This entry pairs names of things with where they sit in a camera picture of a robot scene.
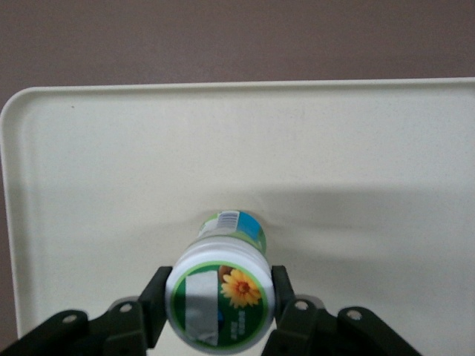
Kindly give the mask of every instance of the green label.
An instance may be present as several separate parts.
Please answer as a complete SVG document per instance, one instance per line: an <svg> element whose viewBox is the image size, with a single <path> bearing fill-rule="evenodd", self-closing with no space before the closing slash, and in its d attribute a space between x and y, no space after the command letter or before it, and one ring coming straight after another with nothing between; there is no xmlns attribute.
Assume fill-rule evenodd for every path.
<svg viewBox="0 0 475 356"><path fill-rule="evenodd" d="M200 282L201 276L206 278L203 285L208 283L207 291L212 291L212 297L206 295L203 297L206 301L201 300L203 310L197 311L201 296L197 295L196 287L187 289L187 280L191 285L190 276L194 276L194 285L196 280ZM258 281L244 268L229 263L204 263L188 270L178 280L171 297L175 322L184 335L212 349L231 349L249 342L263 327L267 308L267 296ZM211 320L203 311L209 312ZM201 334L197 332L199 328L203 328Z"/></svg>

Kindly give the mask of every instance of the screw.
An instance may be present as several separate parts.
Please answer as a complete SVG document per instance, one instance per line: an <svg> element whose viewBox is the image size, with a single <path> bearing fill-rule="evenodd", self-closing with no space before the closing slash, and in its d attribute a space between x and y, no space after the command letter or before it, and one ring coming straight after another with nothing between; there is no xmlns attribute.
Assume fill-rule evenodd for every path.
<svg viewBox="0 0 475 356"><path fill-rule="evenodd" d="M298 310L307 310L309 308L309 305L303 300L298 300L297 302L295 302L294 307Z"/></svg>
<svg viewBox="0 0 475 356"><path fill-rule="evenodd" d="M123 306L120 307L119 312L121 313L127 313L130 310L132 310L132 305L130 303L126 303Z"/></svg>
<svg viewBox="0 0 475 356"><path fill-rule="evenodd" d="M359 320L363 319L363 315L362 315L359 311L354 310L354 309L349 310L349 311L347 312L347 316L348 316L350 319L353 319L353 320L355 320L355 321L359 321Z"/></svg>
<svg viewBox="0 0 475 356"><path fill-rule="evenodd" d="M62 322L64 324L69 324L69 323L72 323L73 321L75 321L77 319L77 316L74 315L74 314L71 314L71 315L68 315L67 317L65 317Z"/></svg>

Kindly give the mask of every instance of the bolt hole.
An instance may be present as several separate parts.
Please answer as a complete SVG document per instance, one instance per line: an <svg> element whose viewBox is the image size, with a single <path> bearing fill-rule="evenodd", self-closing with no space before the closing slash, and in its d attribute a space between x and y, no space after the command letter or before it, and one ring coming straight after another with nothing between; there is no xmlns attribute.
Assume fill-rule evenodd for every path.
<svg viewBox="0 0 475 356"><path fill-rule="evenodd" d="M304 302L303 300L298 300L297 302L295 302L294 306L298 310L307 310L309 308L309 305L307 304L307 302Z"/></svg>
<svg viewBox="0 0 475 356"><path fill-rule="evenodd" d="M69 324L69 323L72 323L73 321L75 321L77 319L77 316L74 315L74 314L71 314L71 315L68 315L67 317L65 317L62 322L64 324Z"/></svg>
<svg viewBox="0 0 475 356"><path fill-rule="evenodd" d="M124 304L123 306L120 307L119 311L121 313L127 313L129 312L130 310L132 310L132 305L130 303L126 303Z"/></svg>

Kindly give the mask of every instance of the tray rim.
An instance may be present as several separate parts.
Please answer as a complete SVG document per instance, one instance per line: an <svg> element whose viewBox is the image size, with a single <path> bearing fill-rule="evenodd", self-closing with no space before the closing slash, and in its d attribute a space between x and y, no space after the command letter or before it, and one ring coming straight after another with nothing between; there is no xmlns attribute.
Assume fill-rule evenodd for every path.
<svg viewBox="0 0 475 356"><path fill-rule="evenodd" d="M18 283L19 276L16 268L16 253L15 243L13 240L13 231L11 224L11 211L10 211L10 196L7 193L7 186L9 186L8 175L5 173L7 167L7 159L4 154L6 149L6 140L4 139L4 125L9 119L10 110L17 102L26 99L26 102L34 99L35 95L50 94L50 95L64 95L65 93L78 94L78 93L93 93L93 92L108 92L108 93L121 93L125 91L154 91L157 93L161 91L173 90L243 90L243 89L255 89L255 90L269 90L274 88L335 88L343 89L350 87L375 89L375 87L391 87L396 86L398 88L404 88L405 86L417 88L417 87L430 87L430 86L452 86L460 85L461 87L470 87L475 89L475 77L455 77L455 78L429 78L429 79L344 79L344 80L299 80L299 81L262 81L262 82L196 82L196 83L164 83L164 84L138 84L138 85L79 85L79 86L38 86L25 88L17 93L13 94L5 103L0 112L0 158L1 158L1 172L2 181L4 185L4 199L5 199L5 211L7 217L7 238L9 242L10 253L10 266L12 268L12 281L13 281L13 294L15 301L15 314L16 314L16 331L20 336L22 333L21 318L19 316L19 293Z"/></svg>

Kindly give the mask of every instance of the bottle label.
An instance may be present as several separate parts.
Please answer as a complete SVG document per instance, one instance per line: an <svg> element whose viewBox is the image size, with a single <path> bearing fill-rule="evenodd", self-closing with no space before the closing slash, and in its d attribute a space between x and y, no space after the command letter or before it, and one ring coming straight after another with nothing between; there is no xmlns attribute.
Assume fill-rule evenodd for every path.
<svg viewBox="0 0 475 356"><path fill-rule="evenodd" d="M267 319L268 299L246 269L208 262L188 270L171 294L181 332L208 349L233 349L252 340Z"/></svg>
<svg viewBox="0 0 475 356"><path fill-rule="evenodd" d="M261 224L243 211L221 211L211 216L201 226L198 238L217 235L236 237L250 243L262 254L266 253L266 236Z"/></svg>

